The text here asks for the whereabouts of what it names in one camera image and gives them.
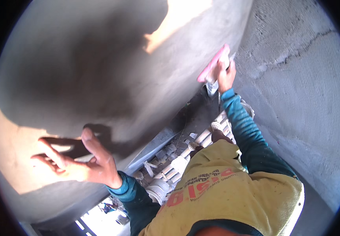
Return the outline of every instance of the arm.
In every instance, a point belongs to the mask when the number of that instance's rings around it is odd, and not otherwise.
[[[264,171],[275,174],[296,176],[288,164],[268,147],[262,133],[240,104],[240,97],[235,95],[232,88],[235,78],[235,64],[232,61],[228,70],[221,63],[216,68],[219,82],[221,101],[231,122],[234,138],[242,152],[242,165],[247,167],[250,174]]]
[[[40,147],[56,165],[43,155],[34,155],[31,163],[36,172],[46,178],[53,177],[55,182],[77,180],[105,184],[111,195],[117,197],[128,211],[131,235],[138,235],[156,216],[160,205],[153,203],[135,178],[117,171],[112,154],[103,147],[91,129],[83,129],[81,139],[85,148],[94,154],[87,163],[76,162],[56,151],[45,139],[39,139]]]
[[[122,178],[119,189],[107,187],[112,196],[118,198],[128,211],[131,220],[131,236],[138,235],[156,216],[160,205],[152,201],[146,190],[133,177],[118,171]]]

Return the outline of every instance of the teal long sleeve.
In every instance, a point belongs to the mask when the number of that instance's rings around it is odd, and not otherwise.
[[[233,88],[221,95],[221,101],[242,152],[242,165],[247,168],[248,173],[264,171],[296,176],[292,168],[268,147],[262,133],[240,104],[240,96],[234,93]]]
[[[153,220],[161,206],[152,201],[144,187],[134,177],[122,171],[118,173],[123,181],[122,186],[118,189],[110,187],[107,189],[127,210],[131,221],[131,236],[135,236]]]

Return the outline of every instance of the hand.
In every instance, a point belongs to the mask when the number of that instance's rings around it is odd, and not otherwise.
[[[230,61],[229,68],[227,70],[225,68],[225,63],[221,61],[219,61],[217,66],[214,68],[215,78],[217,78],[218,81],[218,90],[220,94],[231,89],[237,72],[236,64],[233,60]]]
[[[120,188],[122,179],[117,173],[112,154],[101,145],[89,128],[83,129],[81,139],[86,149],[94,154],[89,162],[76,162],[72,158],[60,154],[46,140],[39,139],[39,146],[48,158],[41,155],[32,156],[31,162],[34,169],[40,170],[43,174],[55,175],[58,181],[90,181],[103,183],[115,189]]]

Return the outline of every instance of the pink trowel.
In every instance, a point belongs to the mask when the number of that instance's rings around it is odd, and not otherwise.
[[[199,81],[200,83],[205,83],[208,96],[210,97],[212,97],[218,90],[218,82],[217,82],[217,78],[215,78],[213,75],[213,70],[219,61],[222,61],[225,63],[225,69],[229,67],[230,65],[229,53],[230,53],[229,45],[224,44],[224,46],[212,58],[211,62],[205,67],[205,69],[197,77],[197,81]],[[220,109],[221,109],[220,93],[218,96],[218,104],[219,104],[218,113],[220,114]]]
[[[200,83],[214,84],[217,78],[214,78],[213,76],[213,69],[215,68],[219,60],[225,62],[226,68],[228,68],[230,64],[229,53],[230,53],[229,45],[224,44],[224,46],[212,58],[211,62],[205,67],[205,69],[197,77],[197,81]]]

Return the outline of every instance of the shoe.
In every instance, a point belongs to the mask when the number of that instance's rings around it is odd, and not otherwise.
[[[189,142],[188,143],[188,149],[190,149],[191,151],[195,151],[195,148],[197,146],[200,146],[199,144],[195,143],[195,142]]]
[[[211,123],[211,128],[212,128],[212,132],[215,131],[215,130],[220,130],[222,132],[224,131],[224,129],[222,128],[222,125],[217,121],[213,121]]]

